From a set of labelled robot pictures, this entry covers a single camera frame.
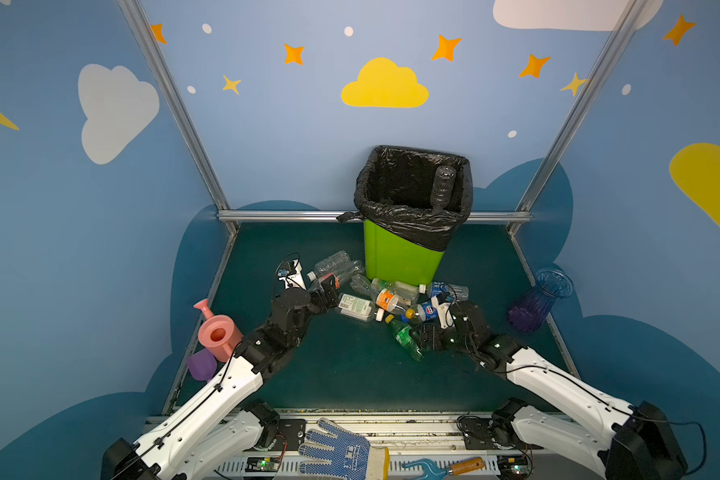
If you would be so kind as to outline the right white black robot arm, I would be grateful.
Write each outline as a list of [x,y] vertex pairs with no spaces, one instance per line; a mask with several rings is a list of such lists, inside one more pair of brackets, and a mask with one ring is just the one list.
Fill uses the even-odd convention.
[[464,353],[477,367],[534,393],[566,416],[549,416],[512,398],[491,416],[495,445],[550,450],[603,479],[682,479],[691,474],[672,424],[658,407],[602,392],[531,347],[492,331],[476,304],[415,307],[403,318],[413,326],[421,348]]

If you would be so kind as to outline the tall clear bottle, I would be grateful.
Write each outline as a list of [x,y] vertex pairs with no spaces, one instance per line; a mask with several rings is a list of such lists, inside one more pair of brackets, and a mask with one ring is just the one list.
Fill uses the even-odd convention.
[[431,210],[433,214],[443,212],[449,205],[457,171],[449,165],[440,165],[435,171],[433,185],[430,194]]

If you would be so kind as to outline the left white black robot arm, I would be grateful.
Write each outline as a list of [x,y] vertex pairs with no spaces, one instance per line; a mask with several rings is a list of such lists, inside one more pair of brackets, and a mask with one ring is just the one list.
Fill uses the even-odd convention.
[[272,300],[264,324],[246,335],[230,359],[189,401],[134,442],[118,439],[103,454],[104,479],[202,479],[236,453],[275,437],[278,415],[257,400],[230,425],[224,417],[291,360],[311,319],[337,307],[332,274],[309,289],[291,285]]

